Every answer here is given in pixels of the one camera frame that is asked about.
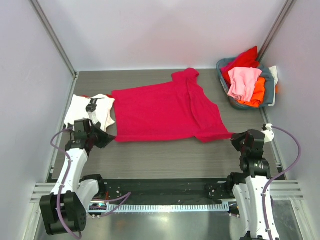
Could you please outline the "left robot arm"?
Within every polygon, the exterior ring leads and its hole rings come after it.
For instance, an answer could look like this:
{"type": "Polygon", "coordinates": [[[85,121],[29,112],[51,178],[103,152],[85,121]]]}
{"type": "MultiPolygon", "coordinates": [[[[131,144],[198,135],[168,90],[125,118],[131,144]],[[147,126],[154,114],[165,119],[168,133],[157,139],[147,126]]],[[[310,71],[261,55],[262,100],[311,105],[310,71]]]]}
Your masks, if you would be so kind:
{"type": "Polygon", "coordinates": [[[90,202],[106,195],[101,175],[82,177],[83,168],[93,148],[103,149],[115,137],[102,131],[90,119],[76,120],[64,131],[70,134],[65,147],[52,144],[65,155],[64,164],[55,186],[50,194],[40,198],[39,206],[48,235],[69,234],[79,240],[87,224],[90,202]]]}

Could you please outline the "crimson t shirt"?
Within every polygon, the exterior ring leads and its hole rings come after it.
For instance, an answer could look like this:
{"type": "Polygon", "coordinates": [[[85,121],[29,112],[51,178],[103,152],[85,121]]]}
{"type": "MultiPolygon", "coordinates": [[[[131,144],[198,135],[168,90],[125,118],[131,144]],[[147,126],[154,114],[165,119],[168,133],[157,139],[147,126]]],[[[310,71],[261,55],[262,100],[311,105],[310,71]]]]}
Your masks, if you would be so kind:
{"type": "Polygon", "coordinates": [[[193,68],[175,72],[170,82],[112,91],[118,142],[157,142],[197,138],[229,139],[218,106],[198,85],[193,68]]]}

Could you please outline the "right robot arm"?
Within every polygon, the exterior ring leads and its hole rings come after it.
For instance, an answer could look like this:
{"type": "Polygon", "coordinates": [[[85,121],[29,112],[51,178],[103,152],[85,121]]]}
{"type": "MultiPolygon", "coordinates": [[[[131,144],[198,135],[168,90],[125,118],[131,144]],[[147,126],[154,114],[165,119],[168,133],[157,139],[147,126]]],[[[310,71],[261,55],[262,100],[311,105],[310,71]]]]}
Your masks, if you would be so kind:
{"type": "Polygon", "coordinates": [[[274,139],[271,124],[262,130],[250,129],[233,134],[231,143],[240,153],[241,172],[232,172],[224,183],[208,183],[207,196],[215,204],[235,198],[237,217],[244,224],[244,240],[278,240],[270,190],[271,170],[263,157],[264,145],[274,139]]]}

